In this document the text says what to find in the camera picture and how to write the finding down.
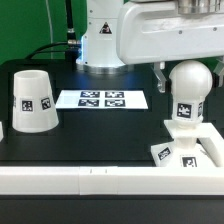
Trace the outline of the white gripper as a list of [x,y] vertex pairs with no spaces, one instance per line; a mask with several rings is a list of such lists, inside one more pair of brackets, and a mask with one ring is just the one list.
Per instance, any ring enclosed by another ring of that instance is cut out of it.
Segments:
[[224,84],[224,1],[200,9],[188,1],[129,1],[118,16],[117,55],[126,64],[155,63],[160,93],[167,61],[222,56],[214,69]]

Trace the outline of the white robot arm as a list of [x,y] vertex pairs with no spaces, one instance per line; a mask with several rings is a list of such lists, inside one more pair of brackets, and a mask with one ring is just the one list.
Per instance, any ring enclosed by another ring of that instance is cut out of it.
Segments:
[[224,83],[224,0],[86,0],[80,70],[115,74],[151,63],[160,92],[168,61],[216,57]]

